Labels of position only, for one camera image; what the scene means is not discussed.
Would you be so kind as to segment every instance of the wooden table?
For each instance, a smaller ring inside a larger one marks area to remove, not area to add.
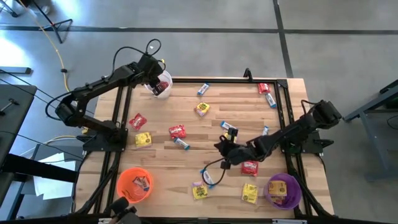
[[[288,84],[294,118],[297,119],[303,114],[300,100],[307,100],[304,80],[292,78],[288,79]],[[137,132],[128,125],[127,148],[122,153],[119,174],[139,166],[147,169],[154,178],[150,197],[135,205],[137,214],[141,217],[293,218],[292,210],[274,208],[263,194],[263,187],[272,175],[287,172],[284,156],[279,150],[259,164],[256,178],[243,176],[241,166],[232,166],[222,182],[209,190],[208,198],[193,199],[191,184],[201,181],[199,171],[207,163],[221,158],[213,145],[223,133],[220,128],[222,120],[239,128],[238,143],[241,144],[261,135],[264,125],[270,128],[269,134],[280,129],[277,110],[269,107],[264,95],[258,93],[256,84],[212,83],[200,98],[197,97],[197,91],[201,86],[199,83],[174,83],[167,100],[155,99],[142,86],[133,90],[128,120],[137,113],[145,116],[148,122],[140,132],[149,131],[153,141],[151,147],[136,149],[134,135]],[[95,118],[111,119],[116,92],[115,89],[99,97]],[[209,112],[202,118],[193,111],[201,101],[210,105]],[[121,102],[119,117],[123,111],[124,97]],[[170,139],[169,127],[178,124],[185,125],[187,137],[184,140],[191,145],[189,151],[184,151]],[[98,185],[103,157],[103,152],[93,152],[81,168],[76,193],[77,209]],[[333,213],[325,171],[319,158],[309,154],[303,154],[302,157],[308,188],[325,210]],[[208,171],[217,181],[222,173],[220,163],[210,166]],[[241,200],[244,183],[259,186],[257,205]],[[107,194],[108,188],[104,190],[101,211]]]

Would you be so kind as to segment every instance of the purple bowl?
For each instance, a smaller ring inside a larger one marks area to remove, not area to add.
[[[278,205],[271,200],[271,195],[268,194],[268,185],[272,180],[283,180],[286,182],[287,196],[282,205]],[[299,205],[301,200],[301,188],[297,180],[288,174],[280,173],[273,175],[267,185],[264,187],[264,195],[266,199],[275,207],[282,210],[290,210]]]

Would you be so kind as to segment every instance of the orange bowl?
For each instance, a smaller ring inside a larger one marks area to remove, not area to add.
[[[149,184],[149,190],[144,189],[133,183],[136,177],[146,177]],[[154,181],[151,174],[140,167],[133,167],[125,170],[120,174],[118,183],[116,184],[116,192],[119,197],[125,197],[129,203],[138,203],[147,198],[154,188]]]

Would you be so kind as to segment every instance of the concrete floor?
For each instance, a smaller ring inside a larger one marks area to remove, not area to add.
[[[398,2],[300,0],[279,1],[285,29],[398,29]],[[75,26],[182,27],[275,29],[272,0],[107,0],[53,1],[50,18],[74,20]],[[0,13],[0,24],[34,26],[26,14],[12,18]],[[256,77],[286,77],[278,34],[112,33],[69,32],[57,44],[70,70],[69,86],[92,82],[111,70],[114,52],[125,45],[143,49],[151,38],[162,41],[157,55],[175,76],[240,77],[250,67]],[[346,115],[397,79],[396,35],[286,35],[294,77],[304,78],[311,101],[330,100]],[[65,91],[60,63],[41,32],[0,30],[0,64],[28,66],[34,72],[21,76],[51,95]],[[125,50],[117,64],[137,60]],[[1,75],[7,81],[13,79]],[[46,141],[79,129],[45,117],[45,103],[34,100],[20,134]],[[89,110],[94,110],[95,101]],[[326,174],[335,213],[344,218],[398,222],[397,182],[369,183],[364,174],[380,168],[376,154],[359,120],[322,131],[335,140],[326,148]],[[17,138],[12,152],[23,153],[33,143]],[[6,210],[0,209],[0,215]]]

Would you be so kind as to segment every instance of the desk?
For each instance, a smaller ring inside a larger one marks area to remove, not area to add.
[[[304,80],[287,80],[294,118],[297,119],[303,113],[300,100],[307,99]],[[137,113],[145,116],[148,122],[140,132],[149,131],[153,142],[151,147],[136,149],[136,132],[128,127],[127,148],[122,153],[119,174],[128,168],[141,166],[154,177],[154,190],[150,197],[135,205],[137,214],[141,217],[293,218],[293,211],[272,207],[262,192],[273,174],[287,172],[284,156],[279,150],[259,164],[258,177],[242,176],[240,166],[232,166],[223,181],[209,190],[208,198],[193,199],[191,184],[201,180],[199,171],[207,163],[221,158],[213,145],[223,133],[220,128],[222,120],[239,128],[238,143],[261,135],[264,125],[270,128],[270,134],[280,128],[277,110],[271,109],[264,95],[258,93],[257,84],[212,83],[204,96],[199,98],[197,91],[201,86],[202,83],[174,83],[167,100],[153,98],[142,86],[133,90],[128,120]],[[109,91],[99,97],[95,118],[111,119],[116,92]],[[201,101],[210,105],[208,114],[202,118],[193,112],[193,108]],[[168,128],[177,124],[185,125],[185,141],[191,145],[189,151],[184,151],[170,139]],[[103,152],[93,152],[83,164],[77,184],[77,209],[98,185],[103,157]],[[333,213],[325,171],[319,158],[306,154],[302,157],[309,189],[325,210]],[[208,170],[213,180],[218,180],[222,173],[220,163]],[[257,205],[241,200],[244,183],[259,186]],[[104,195],[107,194],[108,188],[105,188]],[[106,197],[103,197],[101,211],[105,201]]]

